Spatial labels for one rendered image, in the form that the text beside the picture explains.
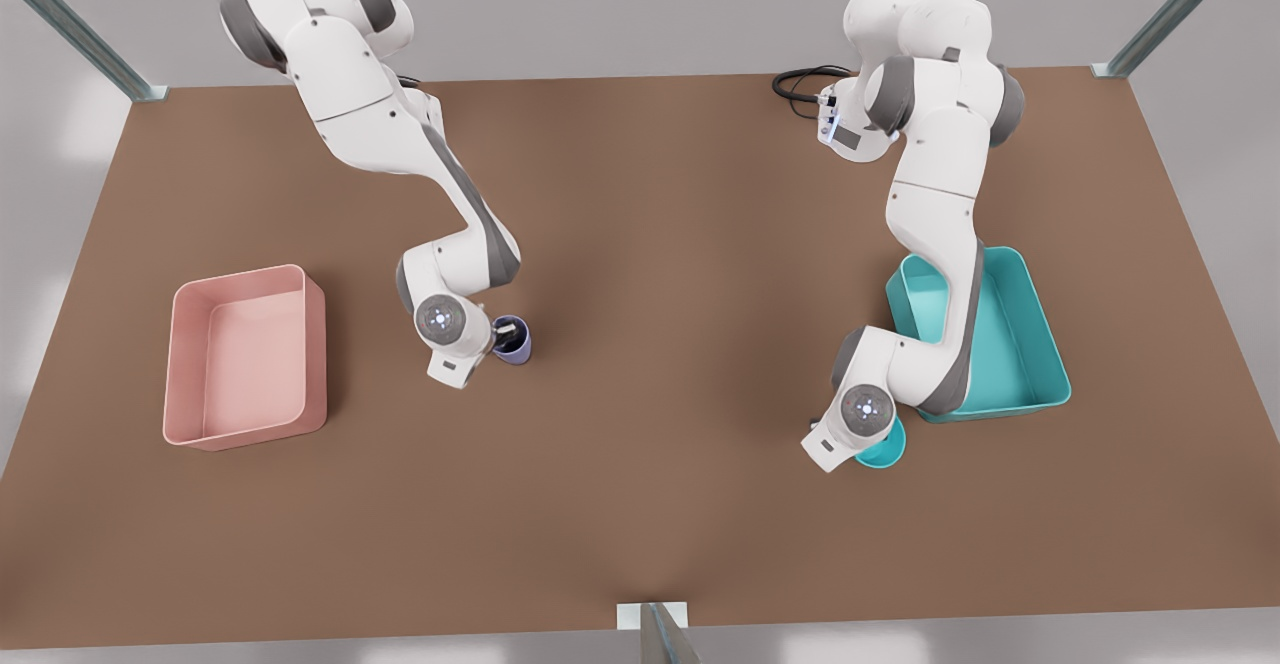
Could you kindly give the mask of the silver frame post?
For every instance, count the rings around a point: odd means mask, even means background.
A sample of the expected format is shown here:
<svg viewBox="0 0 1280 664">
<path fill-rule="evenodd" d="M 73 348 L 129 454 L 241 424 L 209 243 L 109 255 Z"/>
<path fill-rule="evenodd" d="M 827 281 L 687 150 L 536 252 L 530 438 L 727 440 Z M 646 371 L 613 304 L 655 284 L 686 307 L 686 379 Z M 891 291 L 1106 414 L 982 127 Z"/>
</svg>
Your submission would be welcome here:
<svg viewBox="0 0 1280 664">
<path fill-rule="evenodd" d="M 640 664 L 701 664 L 687 637 L 685 601 L 617 604 L 616 628 L 639 632 Z"/>
<path fill-rule="evenodd" d="M 1129 79 L 1203 0 L 1166 0 L 1108 61 L 1091 64 L 1096 79 Z"/>
<path fill-rule="evenodd" d="M 169 87 L 150 84 L 115 49 L 69 6 L 64 0 L 23 0 L 32 12 L 47 23 L 90 61 L 92 67 L 125 93 L 133 104 L 164 102 Z"/>
</svg>

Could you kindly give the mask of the teal plastic box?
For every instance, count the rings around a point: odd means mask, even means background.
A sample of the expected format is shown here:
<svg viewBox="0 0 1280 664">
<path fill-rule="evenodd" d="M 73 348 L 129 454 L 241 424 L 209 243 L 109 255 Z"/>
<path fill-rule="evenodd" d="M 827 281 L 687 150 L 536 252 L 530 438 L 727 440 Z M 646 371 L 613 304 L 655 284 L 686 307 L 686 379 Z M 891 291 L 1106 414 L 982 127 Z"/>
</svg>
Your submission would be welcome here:
<svg viewBox="0 0 1280 664">
<path fill-rule="evenodd" d="M 884 287 L 896 331 L 940 342 L 948 287 L 936 267 L 908 255 Z M 948 415 L 931 423 L 1030 415 L 1062 406 L 1073 389 L 1038 292 L 1018 249 L 987 248 L 972 342 L 970 386 Z"/>
</svg>

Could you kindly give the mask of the pink plastic box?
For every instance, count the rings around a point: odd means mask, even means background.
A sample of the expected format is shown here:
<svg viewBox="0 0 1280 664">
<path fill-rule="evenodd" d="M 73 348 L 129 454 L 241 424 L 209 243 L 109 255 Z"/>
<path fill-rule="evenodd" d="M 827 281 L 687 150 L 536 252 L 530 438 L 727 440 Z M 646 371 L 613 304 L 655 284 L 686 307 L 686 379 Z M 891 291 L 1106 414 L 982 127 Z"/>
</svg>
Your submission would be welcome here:
<svg viewBox="0 0 1280 664">
<path fill-rule="evenodd" d="M 188 281 L 172 303 L 163 438 L 206 453 L 320 430 L 324 292 L 294 264 Z"/>
</svg>

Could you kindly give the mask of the teal bowl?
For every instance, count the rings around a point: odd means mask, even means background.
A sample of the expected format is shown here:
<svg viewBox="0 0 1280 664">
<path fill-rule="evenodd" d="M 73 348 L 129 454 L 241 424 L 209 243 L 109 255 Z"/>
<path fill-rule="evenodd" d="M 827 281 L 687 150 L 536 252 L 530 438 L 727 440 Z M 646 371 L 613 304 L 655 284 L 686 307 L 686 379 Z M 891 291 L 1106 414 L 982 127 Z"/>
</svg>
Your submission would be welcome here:
<svg viewBox="0 0 1280 664">
<path fill-rule="evenodd" d="M 904 423 L 896 415 L 893 423 L 891 423 L 887 430 L 886 438 L 877 441 L 876 445 L 868 447 L 868 449 L 854 455 L 854 459 L 873 470 L 886 470 L 901 459 L 901 455 L 905 453 L 905 447 L 906 431 Z"/>
</svg>

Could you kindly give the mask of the purple cup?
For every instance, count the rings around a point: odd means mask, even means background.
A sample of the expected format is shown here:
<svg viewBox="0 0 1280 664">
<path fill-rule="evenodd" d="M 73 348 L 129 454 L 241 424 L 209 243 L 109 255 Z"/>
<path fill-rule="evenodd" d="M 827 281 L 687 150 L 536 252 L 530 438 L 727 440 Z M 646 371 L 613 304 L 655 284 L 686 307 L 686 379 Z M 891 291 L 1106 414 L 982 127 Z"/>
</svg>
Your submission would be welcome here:
<svg viewBox="0 0 1280 664">
<path fill-rule="evenodd" d="M 517 316 L 500 316 L 492 322 L 492 353 L 508 365 L 525 365 L 531 357 L 531 335 L 527 322 Z"/>
</svg>

